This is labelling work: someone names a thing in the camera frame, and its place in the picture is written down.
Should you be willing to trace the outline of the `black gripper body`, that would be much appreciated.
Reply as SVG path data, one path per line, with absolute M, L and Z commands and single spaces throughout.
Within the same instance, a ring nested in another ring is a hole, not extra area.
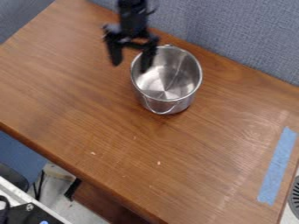
M 147 0 L 116 0 L 116 6 L 118 22 L 102 26 L 108 49 L 156 47 L 159 37 L 147 29 L 148 16 L 155 10 L 147 10 Z

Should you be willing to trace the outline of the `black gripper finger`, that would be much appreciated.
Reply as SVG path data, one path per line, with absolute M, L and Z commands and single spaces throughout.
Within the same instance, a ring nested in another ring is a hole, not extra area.
M 156 48 L 157 48 L 156 41 L 148 41 L 141 45 L 141 63 L 140 63 L 141 73 L 144 73 L 153 64 Z
M 112 65 L 116 67 L 122 61 L 122 37 L 113 33 L 108 33 L 104 37 L 106 43 L 106 51 Z

